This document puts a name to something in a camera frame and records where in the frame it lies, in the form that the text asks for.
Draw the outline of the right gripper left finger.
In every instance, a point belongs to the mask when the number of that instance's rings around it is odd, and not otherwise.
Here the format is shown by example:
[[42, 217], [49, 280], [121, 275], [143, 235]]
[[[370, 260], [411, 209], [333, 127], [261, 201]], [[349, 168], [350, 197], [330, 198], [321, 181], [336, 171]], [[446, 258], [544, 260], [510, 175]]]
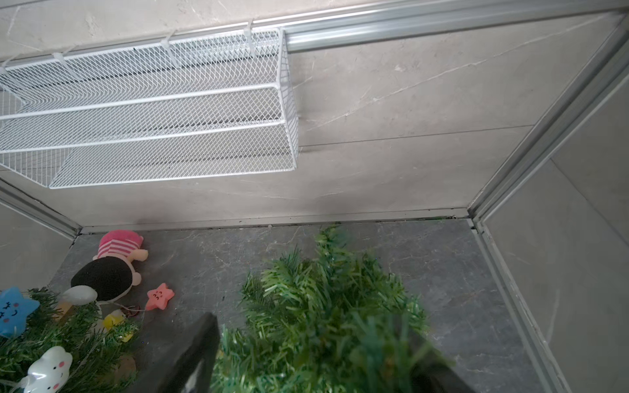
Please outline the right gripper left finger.
[[207, 312], [175, 340], [166, 355], [128, 392], [210, 392], [219, 350], [217, 318]]

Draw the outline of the yellow star light small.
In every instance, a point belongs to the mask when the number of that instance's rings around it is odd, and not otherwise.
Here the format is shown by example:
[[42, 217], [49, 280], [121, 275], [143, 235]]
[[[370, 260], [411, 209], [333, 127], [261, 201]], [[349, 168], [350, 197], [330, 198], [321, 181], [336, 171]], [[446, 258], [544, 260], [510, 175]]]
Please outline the yellow star light small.
[[[111, 332], [115, 330], [118, 326], [121, 326], [126, 323], [127, 323], [127, 317], [125, 316], [123, 311], [120, 309], [112, 311], [103, 319], [103, 327], [105, 328], [107, 332]], [[133, 336], [134, 336], [134, 333], [132, 331], [129, 331], [125, 334], [119, 333], [117, 338], [119, 341], [127, 343], [133, 338]]]

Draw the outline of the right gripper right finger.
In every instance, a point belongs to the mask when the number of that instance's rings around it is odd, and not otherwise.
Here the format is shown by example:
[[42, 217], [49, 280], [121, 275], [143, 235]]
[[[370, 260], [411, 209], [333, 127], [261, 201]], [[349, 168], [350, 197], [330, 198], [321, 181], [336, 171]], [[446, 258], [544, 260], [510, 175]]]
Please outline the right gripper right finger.
[[442, 354], [425, 338], [410, 340], [412, 392], [474, 393], [443, 358]]

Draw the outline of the blue star light centre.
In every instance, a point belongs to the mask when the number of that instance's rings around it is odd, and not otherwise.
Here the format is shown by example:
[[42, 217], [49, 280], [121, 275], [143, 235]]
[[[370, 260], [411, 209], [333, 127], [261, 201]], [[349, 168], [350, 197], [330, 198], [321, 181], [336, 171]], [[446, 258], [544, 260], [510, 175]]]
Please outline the blue star light centre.
[[15, 338], [26, 330], [28, 317], [39, 309], [40, 303], [24, 297], [17, 287], [1, 293], [1, 337]]

